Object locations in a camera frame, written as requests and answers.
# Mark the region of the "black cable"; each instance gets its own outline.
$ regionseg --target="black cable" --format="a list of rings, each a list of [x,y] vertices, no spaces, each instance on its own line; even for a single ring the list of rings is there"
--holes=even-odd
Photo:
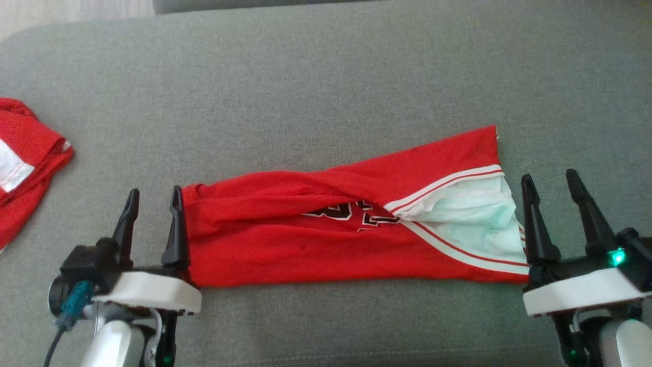
[[[57,335],[54,337],[54,340],[52,340],[48,354],[45,356],[45,363],[43,364],[43,367],[48,367],[50,365],[52,355],[54,354],[54,349],[57,347],[57,344],[59,343],[59,340],[61,339],[64,331],[66,331],[65,327],[60,327],[59,330],[57,330]]]

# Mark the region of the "folded red jersey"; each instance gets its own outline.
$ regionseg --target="folded red jersey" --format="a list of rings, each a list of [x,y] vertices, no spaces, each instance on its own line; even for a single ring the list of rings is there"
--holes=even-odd
[[[0,251],[34,212],[73,149],[21,101],[0,98]]]
[[[183,190],[199,286],[379,278],[527,281],[496,128],[383,157]]]

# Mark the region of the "white stripe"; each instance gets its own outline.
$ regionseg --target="white stripe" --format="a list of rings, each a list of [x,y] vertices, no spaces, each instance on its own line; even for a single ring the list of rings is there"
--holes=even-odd
[[[494,174],[491,174],[491,175],[463,177],[463,176],[468,176],[470,174],[482,174],[482,173],[491,172],[491,171],[500,170],[500,169],[502,169],[502,168],[500,168],[499,165],[490,165],[490,166],[486,166],[486,167],[473,168],[473,169],[470,169],[470,170],[463,170],[463,171],[460,171],[460,172],[455,172],[454,174],[450,174],[450,175],[448,175],[448,176],[446,176],[446,177],[444,177],[444,178],[442,178],[440,180],[437,180],[437,181],[431,183],[430,185],[422,188],[421,190],[417,191],[416,193],[414,193],[414,194],[412,194],[410,196],[404,197],[402,199],[394,200],[392,202],[388,202],[385,205],[385,209],[388,212],[393,213],[394,215],[396,215],[396,213],[394,213],[394,209],[396,209],[397,207],[399,207],[401,205],[405,205],[405,204],[419,198],[422,195],[425,195],[427,192],[429,192],[430,190],[433,190],[437,186],[443,185],[441,187],[448,187],[450,185],[456,184],[456,183],[461,182],[461,181],[466,181],[466,180],[477,180],[479,178],[504,176],[505,173],[497,172],[497,173],[494,173]],[[407,209],[411,208],[412,206],[414,206],[417,203],[418,203],[418,201],[415,201],[411,205],[406,206],[405,208],[401,208],[401,211],[407,210]]]
[[[456,249],[452,248],[451,246],[448,246],[447,244],[444,244],[443,242],[439,241],[437,238],[433,237],[430,233],[424,231],[422,228],[420,228],[418,225],[412,222],[401,221],[401,224],[406,226],[417,236],[421,237],[424,241],[428,242],[432,247],[436,248],[443,254],[450,256],[453,259],[460,261],[462,263],[475,266],[476,268],[493,270],[496,272],[506,272],[511,274],[520,274],[520,275],[527,275],[529,272],[529,268],[527,266],[495,263],[494,261],[486,261],[486,260],[482,260],[466,255],[465,253],[461,253]]]
[[[0,140],[0,187],[5,192],[17,188],[34,171],[7,143]]]

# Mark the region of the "red fabric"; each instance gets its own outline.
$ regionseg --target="red fabric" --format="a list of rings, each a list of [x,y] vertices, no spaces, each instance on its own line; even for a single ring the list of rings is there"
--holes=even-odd
[[[0,98],[0,140],[34,171],[9,192],[0,189],[0,249],[20,232],[45,194],[52,176],[74,154],[65,138],[37,120],[24,103]]]
[[[202,287],[378,278],[523,282],[523,275],[442,254],[383,208],[450,174],[498,164],[491,126],[319,172],[190,185],[183,195],[191,278]]]

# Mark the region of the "gray fabric surface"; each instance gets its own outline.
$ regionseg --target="gray fabric surface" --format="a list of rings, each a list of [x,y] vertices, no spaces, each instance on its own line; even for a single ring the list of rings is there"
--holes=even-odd
[[[152,0],[156,14],[192,12],[197,10],[278,7],[320,3],[346,3],[368,0]]]
[[[498,125],[507,180],[532,173],[554,241],[582,252],[564,171],[616,229],[650,233],[652,29],[629,2],[379,1],[55,25],[0,45],[0,95],[77,156],[0,256],[0,365],[37,366],[46,291],[72,246],[141,189],[133,258],[166,243],[174,184],[317,170]],[[359,281],[204,291],[178,366],[558,365],[519,287]],[[92,335],[64,336],[53,366]]]

